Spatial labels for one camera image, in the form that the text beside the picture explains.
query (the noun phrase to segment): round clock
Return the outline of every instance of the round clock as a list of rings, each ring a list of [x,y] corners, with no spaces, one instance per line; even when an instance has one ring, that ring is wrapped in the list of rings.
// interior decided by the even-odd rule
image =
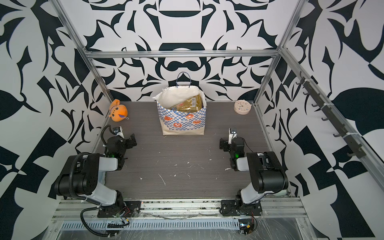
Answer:
[[[245,115],[251,110],[251,104],[245,100],[237,100],[233,108],[238,114]]]

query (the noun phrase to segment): black and white patterned wall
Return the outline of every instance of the black and white patterned wall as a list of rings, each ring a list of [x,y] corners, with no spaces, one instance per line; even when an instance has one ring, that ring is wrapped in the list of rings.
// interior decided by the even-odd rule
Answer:
[[[91,51],[276,49],[297,0],[65,0]],[[98,59],[112,95],[152,100],[188,72],[210,100],[253,100],[270,58]]]
[[[88,50],[276,49],[297,0],[63,0]]]
[[[383,158],[382,1],[310,0],[288,50]],[[382,239],[384,192],[281,60],[259,106],[319,239]]]
[[[68,156],[90,151],[109,102],[47,0],[0,3],[0,239],[31,239]]]
[[[121,101],[153,101],[163,88],[189,74],[210,100],[253,100],[271,57],[107,58],[95,60],[112,96]],[[182,74],[178,81],[188,81]]]
[[[310,0],[287,48],[384,158],[384,1]]]

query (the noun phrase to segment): bag handle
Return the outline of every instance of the bag handle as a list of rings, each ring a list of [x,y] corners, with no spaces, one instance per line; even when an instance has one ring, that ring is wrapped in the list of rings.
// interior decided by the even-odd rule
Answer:
[[[180,114],[178,114],[177,112],[175,112],[175,108],[172,108],[171,109],[176,115],[179,115],[180,117],[186,117],[186,116],[188,116],[191,112],[189,112],[189,113],[187,113],[187,115],[180,115]]]
[[[187,75],[188,75],[188,77],[189,77],[189,88],[191,87],[191,84],[192,84],[192,80],[191,80],[191,77],[189,76],[189,74],[187,73],[187,72],[180,72],[178,75],[177,75],[177,78],[176,78],[176,88],[177,88],[177,81],[178,81],[178,79],[179,79],[179,77],[180,77],[180,74],[182,74],[182,73],[186,73]]]

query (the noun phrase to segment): coat hook rack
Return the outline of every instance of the coat hook rack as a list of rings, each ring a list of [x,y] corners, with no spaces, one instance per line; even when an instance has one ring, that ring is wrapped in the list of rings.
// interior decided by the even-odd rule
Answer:
[[[354,129],[348,128],[341,121],[341,113],[337,110],[335,105],[325,96],[324,93],[318,88],[315,81],[312,79],[304,79],[302,78],[300,81],[303,84],[303,87],[307,90],[304,95],[310,95],[316,104],[312,104],[313,107],[320,107],[321,111],[326,116],[325,118],[321,118],[323,121],[330,121],[333,127],[338,132],[337,134],[333,134],[334,137],[343,137],[344,141],[353,151],[351,156],[356,156],[358,158],[362,158],[366,155],[365,151],[361,148],[361,144],[358,143],[358,132]]]

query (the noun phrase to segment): clock face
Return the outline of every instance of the clock face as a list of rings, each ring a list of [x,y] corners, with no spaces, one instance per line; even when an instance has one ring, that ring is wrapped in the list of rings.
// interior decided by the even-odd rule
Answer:
[[[247,112],[251,109],[251,104],[245,100],[239,100],[235,102],[235,107],[239,111]]]

